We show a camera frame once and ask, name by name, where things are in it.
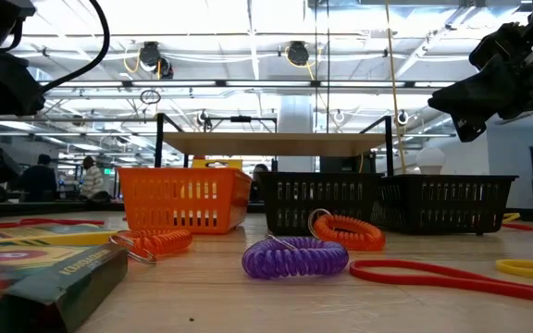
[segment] orange basket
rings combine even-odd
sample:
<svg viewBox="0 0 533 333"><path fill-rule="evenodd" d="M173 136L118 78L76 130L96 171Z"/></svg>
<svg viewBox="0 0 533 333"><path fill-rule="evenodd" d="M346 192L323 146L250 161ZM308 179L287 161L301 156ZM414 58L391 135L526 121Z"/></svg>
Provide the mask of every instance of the orange basket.
<svg viewBox="0 0 533 333"><path fill-rule="evenodd" d="M224 234L246 218L252 180L233 168L120 168L131 230Z"/></svg>

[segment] white lamp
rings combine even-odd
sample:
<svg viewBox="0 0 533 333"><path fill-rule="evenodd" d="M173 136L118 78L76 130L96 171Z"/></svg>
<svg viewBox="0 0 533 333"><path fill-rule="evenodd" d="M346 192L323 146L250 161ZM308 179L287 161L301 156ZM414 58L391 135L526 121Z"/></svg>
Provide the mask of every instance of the white lamp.
<svg viewBox="0 0 533 333"><path fill-rule="evenodd" d="M445 154L438 148L424 148L416 155L416 164L423 175L439 175L445 165Z"/></svg>

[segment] striped shirt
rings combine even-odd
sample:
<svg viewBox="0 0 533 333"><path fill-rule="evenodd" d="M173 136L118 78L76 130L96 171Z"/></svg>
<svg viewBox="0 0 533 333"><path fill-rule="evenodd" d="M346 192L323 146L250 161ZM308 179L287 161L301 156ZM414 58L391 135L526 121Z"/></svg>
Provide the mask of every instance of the striped shirt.
<svg viewBox="0 0 533 333"><path fill-rule="evenodd" d="M90 166L85 172L83 178L83 186L81 187L81 195L91 198L94 194L103 190L104 180L102 173L96 166Z"/></svg>

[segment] purple coil keychain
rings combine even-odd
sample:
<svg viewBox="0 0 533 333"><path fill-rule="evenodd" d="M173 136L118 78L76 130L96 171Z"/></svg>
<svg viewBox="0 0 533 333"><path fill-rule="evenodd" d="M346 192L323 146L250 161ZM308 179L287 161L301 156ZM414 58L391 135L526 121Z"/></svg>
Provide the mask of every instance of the purple coil keychain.
<svg viewBox="0 0 533 333"><path fill-rule="evenodd" d="M342 245L310 237L270 236L251 246L242 258L242 266L252 278L279 278L289 275L332 275L349 263Z"/></svg>

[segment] plastic basket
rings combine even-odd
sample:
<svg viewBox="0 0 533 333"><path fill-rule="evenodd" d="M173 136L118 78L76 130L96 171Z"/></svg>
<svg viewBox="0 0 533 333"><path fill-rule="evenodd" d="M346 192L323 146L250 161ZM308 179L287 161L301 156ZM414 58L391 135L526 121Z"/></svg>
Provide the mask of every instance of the plastic basket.
<svg viewBox="0 0 533 333"><path fill-rule="evenodd" d="M246 217L250 177L233 168L120 168L131 230L223 234Z"/></svg>
<svg viewBox="0 0 533 333"><path fill-rule="evenodd" d="M309 236L307 218L317 208L368 220L381 175L261 173L266 222L275 235Z"/></svg>
<svg viewBox="0 0 533 333"><path fill-rule="evenodd" d="M516 178L443 175L383 178L372 222L410 234L496 232L501 228L509 189Z"/></svg>

